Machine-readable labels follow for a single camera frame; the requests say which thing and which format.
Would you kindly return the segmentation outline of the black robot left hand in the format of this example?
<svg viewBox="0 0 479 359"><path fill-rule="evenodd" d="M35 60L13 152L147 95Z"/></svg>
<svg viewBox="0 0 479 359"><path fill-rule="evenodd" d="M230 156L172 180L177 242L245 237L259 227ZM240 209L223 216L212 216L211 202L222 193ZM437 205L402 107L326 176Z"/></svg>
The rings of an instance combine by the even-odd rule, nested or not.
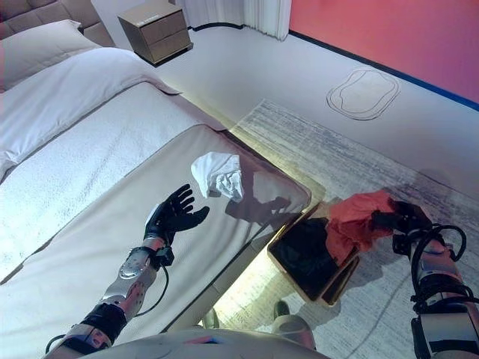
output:
<svg viewBox="0 0 479 359"><path fill-rule="evenodd" d="M161 239L171 245L177 232L190 230L201 224L210 212L208 206L195 211L190 184L185 184L160 203L145 224L144 239Z"/></svg>

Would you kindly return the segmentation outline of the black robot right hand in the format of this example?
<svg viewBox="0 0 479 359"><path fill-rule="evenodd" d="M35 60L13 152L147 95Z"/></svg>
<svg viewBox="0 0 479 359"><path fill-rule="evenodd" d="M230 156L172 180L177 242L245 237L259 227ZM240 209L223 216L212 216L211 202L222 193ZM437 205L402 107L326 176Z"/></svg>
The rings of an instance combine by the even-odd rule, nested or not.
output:
<svg viewBox="0 0 479 359"><path fill-rule="evenodd" d="M389 200L388 205L391 207L388 212L376 210L371 214L371 229L396 230L407 234L432 226L432 221L420 206L397 200Z"/></svg>

